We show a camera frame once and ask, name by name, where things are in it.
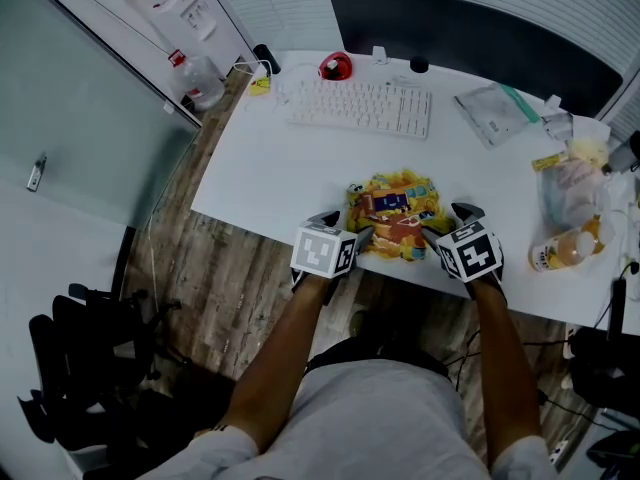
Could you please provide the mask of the dark insulated bottle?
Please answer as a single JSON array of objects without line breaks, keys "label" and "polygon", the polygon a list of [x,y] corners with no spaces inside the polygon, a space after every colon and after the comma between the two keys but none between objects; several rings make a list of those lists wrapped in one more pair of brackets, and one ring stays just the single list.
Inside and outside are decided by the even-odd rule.
[{"label": "dark insulated bottle", "polygon": [[625,173],[640,165],[640,130],[619,145],[610,155],[607,169],[611,173]]}]

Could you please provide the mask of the white keyboard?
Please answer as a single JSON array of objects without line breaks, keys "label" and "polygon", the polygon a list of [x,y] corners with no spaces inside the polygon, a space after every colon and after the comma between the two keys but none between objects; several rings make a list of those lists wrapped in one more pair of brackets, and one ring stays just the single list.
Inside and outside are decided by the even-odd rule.
[{"label": "white keyboard", "polygon": [[287,120],[424,140],[428,136],[431,93],[372,82],[303,80],[286,101]]}]

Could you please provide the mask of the clear bag with plush toy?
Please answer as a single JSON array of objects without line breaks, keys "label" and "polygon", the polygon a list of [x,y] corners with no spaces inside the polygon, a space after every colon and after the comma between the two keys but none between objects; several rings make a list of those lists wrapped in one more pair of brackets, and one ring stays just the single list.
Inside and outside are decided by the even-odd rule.
[{"label": "clear bag with plush toy", "polygon": [[572,139],[564,151],[532,162],[542,218],[549,230],[569,230],[609,214],[607,177],[602,171],[608,158],[605,142]]}]

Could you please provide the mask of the person's right forearm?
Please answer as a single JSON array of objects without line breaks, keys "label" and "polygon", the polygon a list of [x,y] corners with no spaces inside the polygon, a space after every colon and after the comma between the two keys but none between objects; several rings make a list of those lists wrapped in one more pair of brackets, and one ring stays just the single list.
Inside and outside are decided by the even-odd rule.
[{"label": "person's right forearm", "polygon": [[502,291],[483,278],[470,286],[479,317],[488,464],[494,465],[516,441],[541,434],[538,390]]}]

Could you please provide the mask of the yellow printed cloth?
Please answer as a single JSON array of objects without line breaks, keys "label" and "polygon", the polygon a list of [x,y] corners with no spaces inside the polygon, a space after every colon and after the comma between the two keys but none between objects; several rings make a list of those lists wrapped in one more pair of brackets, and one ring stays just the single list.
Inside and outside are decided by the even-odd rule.
[{"label": "yellow printed cloth", "polygon": [[348,187],[346,199],[347,230],[357,233],[372,227],[374,234],[365,250],[384,259],[423,260],[430,246],[422,229],[446,235],[456,227],[431,178],[409,169],[354,183]]}]

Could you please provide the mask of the red round object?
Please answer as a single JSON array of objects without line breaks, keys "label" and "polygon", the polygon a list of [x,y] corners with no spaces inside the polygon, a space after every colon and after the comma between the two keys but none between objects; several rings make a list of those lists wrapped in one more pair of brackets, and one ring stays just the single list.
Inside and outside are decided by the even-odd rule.
[{"label": "red round object", "polygon": [[334,52],[320,64],[318,74],[324,80],[343,81],[351,77],[352,70],[349,56],[344,52]]}]

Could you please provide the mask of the black cylinder speaker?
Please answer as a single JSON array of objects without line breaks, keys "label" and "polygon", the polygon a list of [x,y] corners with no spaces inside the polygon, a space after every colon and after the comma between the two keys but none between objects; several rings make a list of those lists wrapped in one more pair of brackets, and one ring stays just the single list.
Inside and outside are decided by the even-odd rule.
[{"label": "black cylinder speaker", "polygon": [[280,65],[266,44],[257,44],[253,48],[253,53],[259,63],[265,68],[268,76],[280,73]]}]

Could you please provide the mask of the white water dispenser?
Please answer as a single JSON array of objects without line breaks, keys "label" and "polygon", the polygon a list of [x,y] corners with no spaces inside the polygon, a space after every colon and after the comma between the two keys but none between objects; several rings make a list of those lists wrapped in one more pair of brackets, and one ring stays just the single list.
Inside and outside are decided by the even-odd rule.
[{"label": "white water dispenser", "polygon": [[154,4],[150,19],[168,53],[207,57],[225,79],[241,56],[241,48],[204,0],[167,0]]}]

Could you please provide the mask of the frosted glass door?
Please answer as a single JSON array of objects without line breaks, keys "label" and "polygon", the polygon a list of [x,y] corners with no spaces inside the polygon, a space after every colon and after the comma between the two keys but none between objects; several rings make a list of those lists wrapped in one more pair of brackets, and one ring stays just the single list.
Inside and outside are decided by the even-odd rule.
[{"label": "frosted glass door", "polygon": [[0,181],[143,228],[197,133],[54,0],[0,0]]}]

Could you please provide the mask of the person's black shorts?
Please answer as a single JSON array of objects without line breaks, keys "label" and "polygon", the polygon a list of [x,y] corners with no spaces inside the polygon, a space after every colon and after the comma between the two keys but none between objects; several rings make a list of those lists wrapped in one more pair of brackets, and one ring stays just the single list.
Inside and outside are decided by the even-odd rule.
[{"label": "person's black shorts", "polygon": [[449,378],[449,370],[441,361],[415,346],[398,341],[378,344],[361,337],[345,339],[317,354],[307,363],[304,374],[325,366],[375,359],[409,364]]}]

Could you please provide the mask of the gray plastic zip pouch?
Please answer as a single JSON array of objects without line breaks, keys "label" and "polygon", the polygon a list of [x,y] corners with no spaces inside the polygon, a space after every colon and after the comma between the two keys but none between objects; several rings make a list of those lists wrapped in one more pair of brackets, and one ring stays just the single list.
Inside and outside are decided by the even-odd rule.
[{"label": "gray plastic zip pouch", "polygon": [[541,121],[516,89],[500,83],[454,96],[453,103],[488,149],[504,144]]}]

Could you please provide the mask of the dark bag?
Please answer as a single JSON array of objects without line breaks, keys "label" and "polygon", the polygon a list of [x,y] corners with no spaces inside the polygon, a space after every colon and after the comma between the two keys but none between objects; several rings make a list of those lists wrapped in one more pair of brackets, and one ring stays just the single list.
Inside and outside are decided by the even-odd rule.
[{"label": "dark bag", "polygon": [[640,480],[640,431],[618,431],[592,445],[588,459],[603,469],[599,480]]}]

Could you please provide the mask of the orange juice bottle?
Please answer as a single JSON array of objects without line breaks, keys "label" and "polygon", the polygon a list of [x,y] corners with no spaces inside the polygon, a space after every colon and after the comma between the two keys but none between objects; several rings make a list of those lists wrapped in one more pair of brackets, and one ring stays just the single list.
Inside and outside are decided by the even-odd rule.
[{"label": "orange juice bottle", "polygon": [[593,235],[576,228],[533,246],[529,262],[537,272],[572,268],[591,256],[594,249]]},{"label": "orange juice bottle", "polygon": [[581,258],[600,254],[615,238],[613,224],[603,216],[594,216],[576,231],[576,252]]}]

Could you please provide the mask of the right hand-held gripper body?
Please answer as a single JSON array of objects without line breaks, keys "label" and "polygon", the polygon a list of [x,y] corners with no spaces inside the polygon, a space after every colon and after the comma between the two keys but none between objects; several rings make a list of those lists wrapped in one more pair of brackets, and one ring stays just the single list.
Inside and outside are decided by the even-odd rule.
[{"label": "right hand-held gripper body", "polygon": [[437,252],[447,273],[467,288],[482,281],[502,291],[503,252],[487,220],[475,220],[438,238]]}]

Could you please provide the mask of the clear water jug red cap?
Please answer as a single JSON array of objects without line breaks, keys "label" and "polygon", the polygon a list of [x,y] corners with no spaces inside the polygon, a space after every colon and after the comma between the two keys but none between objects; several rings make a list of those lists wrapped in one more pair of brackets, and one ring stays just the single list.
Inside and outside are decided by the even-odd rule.
[{"label": "clear water jug red cap", "polygon": [[196,111],[212,109],[224,96],[224,84],[208,57],[187,56],[176,49],[168,60],[172,65],[174,87],[193,102]]}]

